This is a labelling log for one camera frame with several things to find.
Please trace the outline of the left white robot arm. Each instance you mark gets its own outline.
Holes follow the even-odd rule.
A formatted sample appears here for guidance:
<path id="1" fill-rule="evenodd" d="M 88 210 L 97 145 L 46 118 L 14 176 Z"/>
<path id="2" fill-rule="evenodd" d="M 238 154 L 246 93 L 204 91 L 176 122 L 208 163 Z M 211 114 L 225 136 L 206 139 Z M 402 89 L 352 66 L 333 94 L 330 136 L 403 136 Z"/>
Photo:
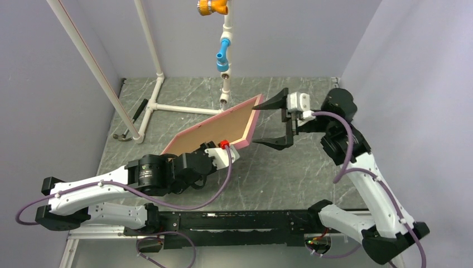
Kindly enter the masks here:
<path id="1" fill-rule="evenodd" d="M 106 174 L 81 181 L 44 179 L 41 192 L 47 204 L 38 207 L 35 223 L 51 231 L 83 225 L 124 226 L 148 235 L 162 227 L 154 197 L 201 189 L 218 170 L 231 170 L 239 158 L 235 147 L 222 141 L 203 143 L 181 155 L 144 155 Z"/>

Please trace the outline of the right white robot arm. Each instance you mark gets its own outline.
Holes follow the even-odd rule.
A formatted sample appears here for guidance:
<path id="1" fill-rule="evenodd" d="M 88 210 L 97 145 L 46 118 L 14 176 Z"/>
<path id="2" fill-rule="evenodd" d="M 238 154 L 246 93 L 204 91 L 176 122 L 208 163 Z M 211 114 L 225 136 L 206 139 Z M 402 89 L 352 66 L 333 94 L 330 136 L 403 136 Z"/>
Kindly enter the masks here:
<path id="1" fill-rule="evenodd" d="M 311 230 L 334 229 L 347 235 L 380 265 L 392 265 L 403 251 L 416 245 L 421 265 L 426 266 L 426 254 L 420 240 L 430 230 L 426 223 L 416 221 L 401 206 L 388 186 L 370 145 L 353 126 L 358 108 L 348 90 L 331 89 L 321 107 L 312 109 L 308 94 L 290 93 L 284 88 L 255 108 L 279 109 L 286 127 L 284 136 L 262 138 L 258 140 L 259 144 L 283 150 L 293 145 L 293 138 L 299 133 L 321 133 L 324 152 L 340 168 L 333 182 L 338 183 L 343 176 L 348 176 L 370 212 L 369 218 L 363 218 L 324 199 L 309 207 L 304 216 Z"/>

